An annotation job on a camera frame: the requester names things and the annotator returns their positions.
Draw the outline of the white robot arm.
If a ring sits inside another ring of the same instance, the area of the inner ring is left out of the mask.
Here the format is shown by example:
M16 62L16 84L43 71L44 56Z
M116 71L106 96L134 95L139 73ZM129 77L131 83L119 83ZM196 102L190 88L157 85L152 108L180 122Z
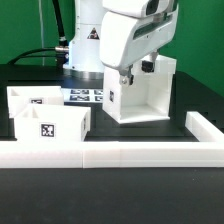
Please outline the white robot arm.
M133 65L175 34L178 0L75 0L75 36L63 68L82 77L100 77L106 68L133 83Z

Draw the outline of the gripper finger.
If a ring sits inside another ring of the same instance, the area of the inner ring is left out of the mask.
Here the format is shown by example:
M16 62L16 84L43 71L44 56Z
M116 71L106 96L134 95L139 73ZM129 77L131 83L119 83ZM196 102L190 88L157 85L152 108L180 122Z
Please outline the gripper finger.
M142 61L142 67L141 69L146 72L146 73L150 73L154 71L154 67L155 67L155 61L156 58L158 56L158 52L154 51L152 53L149 54L149 58L148 59L144 59Z
M120 74L120 84L125 86L130 86L133 84L134 76L131 73L132 66L128 66L126 69L121 70Z

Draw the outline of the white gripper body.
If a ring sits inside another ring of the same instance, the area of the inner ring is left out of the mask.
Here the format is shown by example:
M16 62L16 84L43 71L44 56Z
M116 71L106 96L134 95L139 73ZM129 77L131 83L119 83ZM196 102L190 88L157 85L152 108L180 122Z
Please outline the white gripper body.
M175 34L178 0L103 0L100 60L123 70L169 43Z

